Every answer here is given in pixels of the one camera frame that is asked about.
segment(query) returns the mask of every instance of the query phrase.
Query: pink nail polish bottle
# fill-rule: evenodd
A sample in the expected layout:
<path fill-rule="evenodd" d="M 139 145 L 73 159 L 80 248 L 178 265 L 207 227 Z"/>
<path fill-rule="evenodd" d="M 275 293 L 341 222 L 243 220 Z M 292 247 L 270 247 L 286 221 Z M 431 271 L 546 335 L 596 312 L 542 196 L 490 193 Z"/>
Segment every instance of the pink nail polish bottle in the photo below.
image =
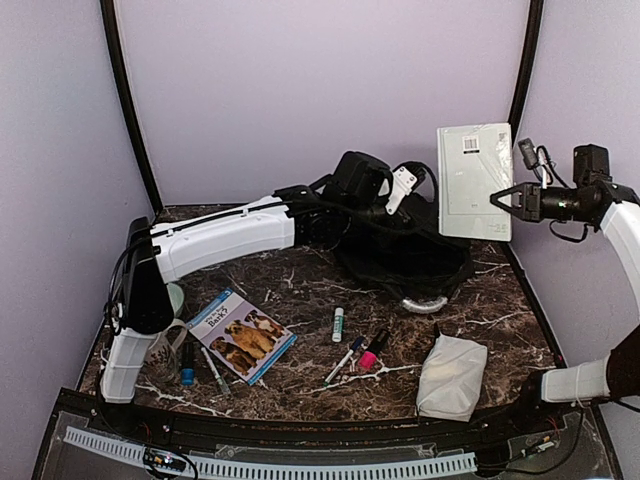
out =
<path fill-rule="evenodd" d="M 360 358 L 359 365 L 362 368 L 364 368 L 365 370 L 369 370 L 373 366 L 373 364 L 376 363 L 378 355 L 387 344 L 387 340 L 389 340 L 390 335 L 391 333 L 389 333 L 389 330 L 385 328 L 382 328 L 378 331 L 373 341 L 369 344 L 369 348 L 367 348 L 367 351 L 364 352 L 362 358 Z"/>

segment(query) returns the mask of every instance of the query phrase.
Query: white cable tray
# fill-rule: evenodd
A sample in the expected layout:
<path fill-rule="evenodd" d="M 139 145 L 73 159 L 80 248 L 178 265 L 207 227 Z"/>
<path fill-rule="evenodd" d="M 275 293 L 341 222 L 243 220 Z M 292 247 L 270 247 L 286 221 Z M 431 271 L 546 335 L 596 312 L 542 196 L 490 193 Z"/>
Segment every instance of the white cable tray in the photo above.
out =
<path fill-rule="evenodd" d="M 98 433 L 67 427 L 65 443 L 97 453 L 121 463 L 144 468 L 145 447 L 105 437 Z M 471 473 L 477 470 L 474 453 L 408 462 L 369 465 L 275 465 L 245 463 L 189 455 L 201 479 L 211 480 L 423 480 Z M 171 472 L 158 468 L 159 471 Z M 182 474 L 193 477 L 191 467 Z"/>

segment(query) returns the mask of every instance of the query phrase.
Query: pen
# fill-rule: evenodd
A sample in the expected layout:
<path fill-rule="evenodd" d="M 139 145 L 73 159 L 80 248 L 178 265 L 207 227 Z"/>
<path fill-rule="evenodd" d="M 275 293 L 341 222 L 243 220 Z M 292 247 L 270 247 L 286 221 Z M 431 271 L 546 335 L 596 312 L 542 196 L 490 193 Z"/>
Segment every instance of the pen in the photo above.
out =
<path fill-rule="evenodd" d="M 356 350 L 360 348 L 360 345 L 362 345 L 362 342 L 364 342 L 364 337 L 356 338 L 356 341 L 353 342 L 353 345 L 351 345 L 351 347 L 349 347 L 349 351 L 344 357 L 342 357 L 342 360 L 340 360 L 340 363 L 338 363 L 338 365 L 336 365 L 336 368 L 334 368 L 333 371 L 329 374 L 329 376 L 324 379 L 324 383 L 322 384 L 323 387 L 327 387 L 329 385 L 331 380 L 334 379 L 334 377 L 338 374 L 340 369 L 344 367 L 347 361 L 351 358 L 351 355 L 353 355 L 356 352 Z"/>
<path fill-rule="evenodd" d="M 225 395 L 230 394 L 231 390 L 229 390 L 229 385 L 227 385 L 227 382 L 224 381 L 224 378 L 220 376 L 220 373 L 218 372 L 218 369 L 216 368 L 216 366 L 213 364 L 213 360 L 211 360 L 211 357 L 209 356 L 209 352 L 207 351 L 207 349 L 205 347 L 201 347 L 200 351 L 204 355 L 204 358 L 207 360 L 207 365 L 209 365 L 209 370 L 211 370 L 211 373 L 213 373 L 213 376 L 216 378 L 216 382 L 218 382 L 218 385 L 220 385 L 220 390 L 222 390 L 222 393 Z"/>

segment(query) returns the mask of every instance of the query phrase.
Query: white marker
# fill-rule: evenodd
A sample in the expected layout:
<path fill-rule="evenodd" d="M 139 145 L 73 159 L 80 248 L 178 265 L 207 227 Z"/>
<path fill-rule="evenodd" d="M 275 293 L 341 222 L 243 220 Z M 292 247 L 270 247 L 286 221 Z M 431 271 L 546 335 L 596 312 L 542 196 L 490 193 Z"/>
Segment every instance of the white marker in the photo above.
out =
<path fill-rule="evenodd" d="M 329 376 L 324 379 L 324 383 L 322 384 L 323 387 L 329 386 L 329 384 L 331 383 L 331 380 L 333 380 L 335 376 L 338 374 L 338 372 L 340 371 L 340 369 L 346 365 L 347 361 L 351 358 L 351 355 L 356 353 L 356 350 L 360 348 L 360 345 L 362 345 L 362 342 L 364 342 L 364 337 L 356 338 L 356 341 L 353 342 L 353 345 L 351 345 L 347 354 L 344 357 L 342 357 L 342 360 L 340 360 L 340 363 L 338 363 L 338 365 L 336 365 L 336 368 L 334 368 L 333 371 L 329 374 Z"/>
<path fill-rule="evenodd" d="M 220 376 L 218 369 L 213 364 L 213 360 L 211 360 L 211 357 L 209 356 L 209 351 L 205 347 L 201 347 L 200 351 L 204 355 L 204 358 L 207 360 L 207 365 L 209 365 L 209 370 L 211 370 L 211 372 L 213 373 L 213 376 L 216 379 L 216 382 L 218 382 L 218 385 L 220 385 L 220 390 L 222 390 L 222 393 L 225 395 L 230 394 L 231 390 L 229 389 L 229 385 L 227 385 L 227 382 L 224 381 L 224 378 Z"/>
<path fill-rule="evenodd" d="M 344 323 L 344 310 L 340 307 L 336 308 L 333 314 L 333 335 L 331 340 L 334 342 L 342 341 L 342 324 Z"/>

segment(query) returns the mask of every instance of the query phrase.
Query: purple wall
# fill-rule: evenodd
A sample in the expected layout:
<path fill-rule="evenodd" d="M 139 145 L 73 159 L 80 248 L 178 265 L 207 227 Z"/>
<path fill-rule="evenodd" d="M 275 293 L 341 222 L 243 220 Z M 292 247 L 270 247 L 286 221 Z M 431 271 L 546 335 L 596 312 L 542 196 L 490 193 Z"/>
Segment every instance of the purple wall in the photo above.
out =
<path fill-rule="evenodd" d="M 165 203 L 250 201 L 360 149 L 436 163 L 435 129 L 504 121 L 528 2 L 118 2 Z"/>
<path fill-rule="evenodd" d="M 544 143 L 571 179 L 576 145 L 609 149 L 614 179 L 640 192 L 640 3 L 547 2 L 521 138 Z M 518 181 L 528 180 L 521 168 Z M 620 261 L 602 234 L 581 245 L 515 224 L 514 247 L 571 365 L 603 357 L 637 324 Z M 637 399 L 630 399 L 640 405 Z M 626 478 L 640 472 L 640 417 L 603 408 Z"/>
<path fill-rule="evenodd" d="M 129 221 L 150 214 L 99 2 L 0 2 L 0 478 L 30 478 L 101 321 Z"/>

